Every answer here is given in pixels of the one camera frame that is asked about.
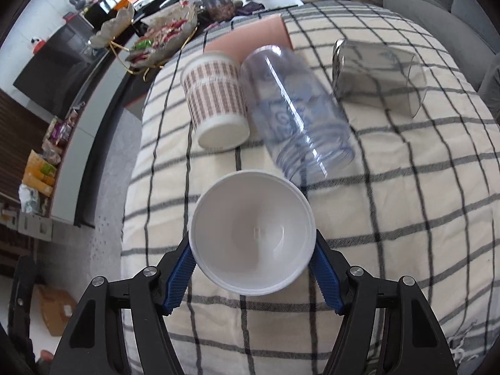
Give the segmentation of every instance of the cardboard box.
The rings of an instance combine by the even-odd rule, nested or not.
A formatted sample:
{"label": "cardboard box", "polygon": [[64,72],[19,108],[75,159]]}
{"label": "cardboard box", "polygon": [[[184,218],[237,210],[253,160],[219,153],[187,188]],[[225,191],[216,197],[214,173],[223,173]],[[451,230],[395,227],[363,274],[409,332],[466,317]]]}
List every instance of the cardboard box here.
{"label": "cardboard box", "polygon": [[4,204],[0,203],[0,224],[17,231],[18,230],[18,211],[4,209]]}
{"label": "cardboard box", "polygon": [[65,290],[39,285],[40,309],[51,336],[62,336],[77,302]]}

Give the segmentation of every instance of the yellow package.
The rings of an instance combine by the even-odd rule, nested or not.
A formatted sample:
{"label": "yellow package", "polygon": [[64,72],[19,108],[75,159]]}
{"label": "yellow package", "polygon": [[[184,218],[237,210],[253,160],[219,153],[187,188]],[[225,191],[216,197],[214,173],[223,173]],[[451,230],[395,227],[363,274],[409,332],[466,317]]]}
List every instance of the yellow package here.
{"label": "yellow package", "polygon": [[43,159],[40,155],[38,155],[33,150],[29,154],[26,168],[32,168],[35,170],[39,170],[44,175],[51,176],[51,178],[54,178],[56,176],[56,168],[54,166],[52,166],[50,163],[48,163],[47,161],[45,161],[45,159]]}
{"label": "yellow package", "polygon": [[49,186],[54,186],[54,183],[56,182],[53,177],[45,176],[43,173],[41,173],[41,171],[29,167],[24,170],[24,176],[26,175],[31,175],[35,179],[41,180],[43,183],[46,183]]}
{"label": "yellow package", "polygon": [[38,180],[33,175],[29,173],[25,173],[22,178],[22,182],[29,186],[32,189],[38,190],[41,194],[44,194],[48,198],[52,196],[52,188],[48,184],[43,183],[41,180]]}

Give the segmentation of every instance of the white checkered blanket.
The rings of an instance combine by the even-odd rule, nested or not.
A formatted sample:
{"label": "white checkered blanket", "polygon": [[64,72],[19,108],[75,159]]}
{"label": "white checkered blanket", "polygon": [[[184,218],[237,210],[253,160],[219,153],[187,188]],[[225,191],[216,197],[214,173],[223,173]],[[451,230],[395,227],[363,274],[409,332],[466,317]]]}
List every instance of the white checkered blanket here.
{"label": "white checkered blanket", "polygon": [[[375,277],[413,276],[457,364],[481,359],[500,328],[498,125],[443,46],[400,15],[326,1],[282,16],[295,51],[330,91],[339,38],[383,42],[421,58],[428,92],[416,117],[344,102],[356,158],[335,178],[309,185],[307,197],[332,248]],[[236,150],[198,147],[179,83],[208,41],[246,21],[192,41],[149,92],[127,193],[123,278],[157,264],[181,241],[197,199],[216,179],[239,168],[280,173],[254,132]],[[377,315],[367,372],[379,354],[382,319]],[[181,307],[166,319],[190,375],[319,374],[341,321],[308,270],[280,292],[244,297],[217,287],[198,268]],[[129,314],[124,325],[132,368],[140,370]]]}

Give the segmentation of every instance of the blue gripper pad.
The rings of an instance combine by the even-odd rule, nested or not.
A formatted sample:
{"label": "blue gripper pad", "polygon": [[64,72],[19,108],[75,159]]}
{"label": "blue gripper pad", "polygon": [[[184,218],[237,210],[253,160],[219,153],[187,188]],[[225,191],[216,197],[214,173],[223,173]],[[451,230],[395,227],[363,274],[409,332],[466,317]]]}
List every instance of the blue gripper pad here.
{"label": "blue gripper pad", "polygon": [[167,297],[165,302],[163,302],[163,309],[167,314],[171,314],[173,309],[181,305],[189,280],[191,279],[191,275],[193,275],[194,267],[196,267],[196,261],[194,260],[191,247],[188,245],[182,252],[170,278],[168,278]]}
{"label": "blue gripper pad", "polygon": [[326,255],[318,244],[314,247],[309,267],[316,277],[325,303],[335,310],[335,313],[340,314],[343,309],[340,284],[337,275],[335,275]]}

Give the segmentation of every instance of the floor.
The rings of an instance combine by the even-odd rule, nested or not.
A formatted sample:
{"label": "floor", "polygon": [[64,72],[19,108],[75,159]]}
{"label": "floor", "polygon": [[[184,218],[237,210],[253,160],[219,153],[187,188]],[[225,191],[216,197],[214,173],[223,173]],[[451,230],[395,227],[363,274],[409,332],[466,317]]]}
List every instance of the floor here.
{"label": "floor", "polygon": [[[12,279],[0,275],[0,323],[7,330],[8,302],[11,298]],[[33,292],[31,310],[29,313],[29,338],[33,344],[35,359],[40,351],[46,349],[51,353],[56,352],[61,337],[52,337],[42,317],[39,292]]]}
{"label": "floor", "polygon": [[143,119],[143,106],[144,101],[146,101],[146,95],[139,97],[138,99],[127,104],[126,109],[135,115],[139,120]]}
{"label": "floor", "polygon": [[[134,109],[140,115],[141,108]],[[92,278],[120,277],[122,217],[128,182],[141,141],[141,122],[123,107],[109,125],[94,170],[92,193],[83,220],[92,227],[54,223],[52,242],[40,241],[38,261],[47,284],[67,290],[76,300]]]}

